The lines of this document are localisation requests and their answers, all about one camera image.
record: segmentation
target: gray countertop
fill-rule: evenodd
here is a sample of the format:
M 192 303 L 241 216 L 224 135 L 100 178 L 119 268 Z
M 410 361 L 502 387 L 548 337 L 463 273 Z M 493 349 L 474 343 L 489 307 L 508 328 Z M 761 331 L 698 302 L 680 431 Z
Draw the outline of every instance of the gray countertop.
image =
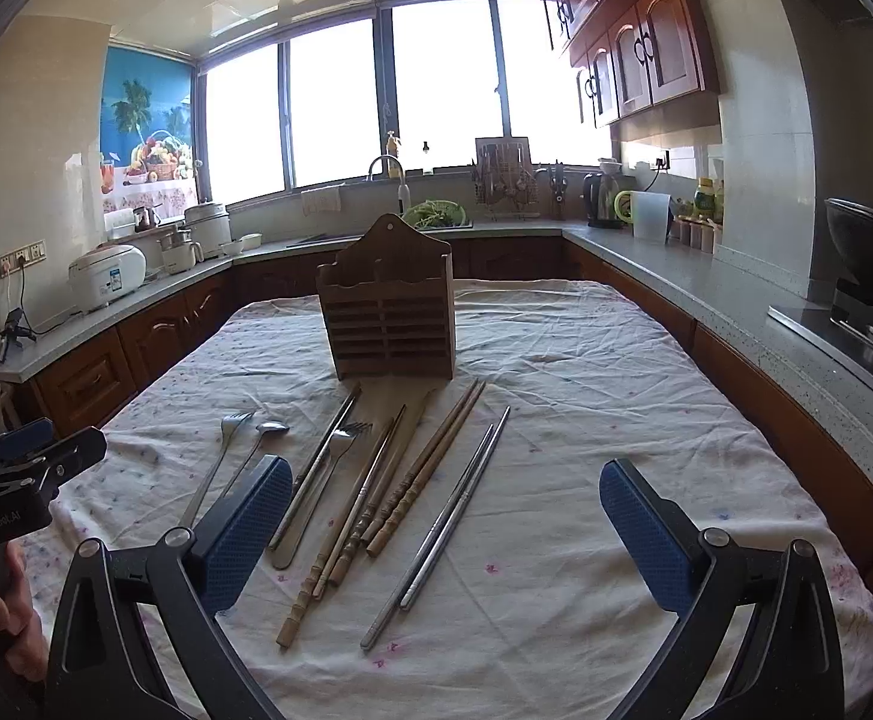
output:
M 873 483 L 873 391 L 849 370 L 766 315 L 770 305 L 806 307 L 807 301 L 758 276 L 684 245 L 638 241 L 628 232 L 552 220 L 477 223 L 444 238 L 562 236 L 636 278 L 702 322 L 766 372 L 803 406 Z M 232 259 L 212 260 L 192 271 L 143 285 L 132 295 L 11 349 L 0 378 L 23 382 L 51 362 L 121 319 L 185 287 L 247 262 L 336 250 L 337 242 L 292 245 L 272 242 Z

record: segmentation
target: power outlet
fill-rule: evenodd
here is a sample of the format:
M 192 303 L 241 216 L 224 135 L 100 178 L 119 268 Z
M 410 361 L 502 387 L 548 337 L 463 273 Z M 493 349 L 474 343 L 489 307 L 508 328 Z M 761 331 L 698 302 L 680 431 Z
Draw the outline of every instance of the power outlet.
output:
M 41 263 L 46 259 L 46 241 L 36 241 L 34 244 L 1 254 L 0 278 L 15 274 L 20 269 L 20 258 L 22 258 L 24 268 Z

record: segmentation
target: fork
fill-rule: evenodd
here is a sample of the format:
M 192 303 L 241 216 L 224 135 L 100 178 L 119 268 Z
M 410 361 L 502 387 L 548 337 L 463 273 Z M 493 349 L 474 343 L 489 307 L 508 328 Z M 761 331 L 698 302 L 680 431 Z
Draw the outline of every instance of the fork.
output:
M 289 524 L 292 522 L 293 518 L 296 516 L 296 512 L 299 512 L 299 509 L 303 506 L 303 499 L 307 497 L 307 493 L 310 491 L 310 487 L 313 486 L 313 482 L 316 480 L 316 476 L 319 473 L 320 469 L 324 466 L 324 459 L 329 458 L 329 474 L 327 474 L 324 478 L 323 488 L 326 485 L 327 480 L 329 480 L 329 476 L 332 474 L 332 471 L 337 467 L 337 463 L 339 463 L 339 459 L 345 455 L 351 446 L 356 442 L 360 436 L 362 436 L 367 430 L 372 428 L 373 425 L 370 422 L 348 422 L 345 425 L 340 425 L 337 429 L 333 430 L 332 433 L 329 434 L 329 441 L 327 442 L 326 448 L 320 453 L 320 456 L 316 459 L 315 463 L 310 466 L 310 471 L 308 471 L 307 475 L 303 480 L 303 484 L 300 484 L 299 490 L 296 491 L 296 494 L 293 497 L 293 500 L 289 504 L 289 508 L 286 510 L 286 514 L 283 517 L 283 520 L 280 522 L 279 528 L 276 528 L 276 533 L 274 533 L 273 538 L 270 539 L 269 547 L 270 549 L 276 549 L 277 545 L 280 543 L 280 540 L 286 534 L 286 531 L 289 529 Z M 323 494 L 323 488 L 320 488 L 315 496 L 315 501 L 319 500 L 319 496 Z M 303 521 L 303 527 L 300 528 L 297 541 L 293 545 L 293 552 L 296 552 L 296 546 L 299 545 L 299 539 L 303 538 L 303 531 L 305 531 L 305 527 L 307 523 L 310 521 L 310 517 L 313 515 L 313 509 L 315 509 L 315 501 L 313 501 L 313 505 L 308 507 L 308 515 Z
M 233 434 L 236 430 L 241 426 L 243 422 L 246 422 L 251 416 L 256 413 L 255 410 L 252 412 L 242 412 L 242 413 L 231 413 L 229 416 L 224 416 L 219 423 L 219 432 L 222 433 L 223 436 L 223 446 L 219 451 L 219 457 L 217 461 L 212 465 L 212 468 L 209 469 L 209 472 L 206 476 L 203 477 L 203 481 L 200 482 L 199 488 L 197 488 L 196 493 L 193 493 L 193 498 L 190 498 L 190 504 L 187 506 L 187 510 L 183 512 L 183 518 L 180 520 L 180 525 L 184 528 L 193 527 L 193 522 L 196 519 L 196 513 L 199 512 L 200 504 L 203 503 L 203 499 L 206 497 L 206 493 L 209 491 L 209 485 L 212 484 L 212 479 L 215 475 L 217 475 L 217 471 L 219 471 L 219 466 L 223 464 L 223 458 L 226 457 L 226 450 L 230 448 L 230 442 L 233 440 Z

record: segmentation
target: human hand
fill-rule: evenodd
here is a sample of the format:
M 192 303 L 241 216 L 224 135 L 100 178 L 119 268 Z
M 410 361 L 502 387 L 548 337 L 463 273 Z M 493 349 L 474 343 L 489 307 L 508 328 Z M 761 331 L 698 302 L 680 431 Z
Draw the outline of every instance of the human hand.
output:
M 43 621 L 33 610 L 33 595 L 26 579 L 26 557 L 15 541 L 6 544 L 10 589 L 0 597 L 0 631 L 16 638 L 6 651 L 6 664 L 30 682 L 46 678 L 49 650 L 43 637 Z

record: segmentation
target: white tablecloth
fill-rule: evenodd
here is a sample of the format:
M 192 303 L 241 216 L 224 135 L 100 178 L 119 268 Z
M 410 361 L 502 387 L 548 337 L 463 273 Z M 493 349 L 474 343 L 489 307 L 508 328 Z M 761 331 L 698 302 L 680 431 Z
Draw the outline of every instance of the white tablecloth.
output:
M 457 378 L 439 385 L 404 465 L 473 376 L 488 380 L 486 391 L 390 546 L 375 562 L 359 557 L 343 586 L 310 608 L 289 651 L 276 631 L 361 457 L 340 464 L 293 565 L 278 572 L 264 557 L 220 616 L 287 717 L 606 717 L 675 620 L 655 605 L 599 504 L 599 471 L 617 457 L 700 528 L 725 528 L 744 546 L 812 541 L 838 618 L 847 705 L 873 689 L 873 598 L 823 514 L 635 304 L 591 283 L 457 282 Z M 382 424 L 424 389 L 367 380 L 356 416 Z M 255 422 L 289 423 L 265 451 L 298 469 L 345 394 L 316 298 L 238 312 L 107 425 L 106 460 L 63 487 L 52 526 L 27 539 L 44 620 L 82 538 L 139 546 L 176 523 L 217 454 L 223 415 L 255 406 Z M 449 549 L 411 613 L 363 654 L 361 637 L 506 405 L 510 422 Z M 239 432 L 206 506 L 255 437 Z M 162 658 L 159 620 L 148 608 L 145 618 Z M 738 614 L 694 707 L 716 697 L 745 622 Z M 192 706 L 178 664 L 167 659 L 166 673 Z

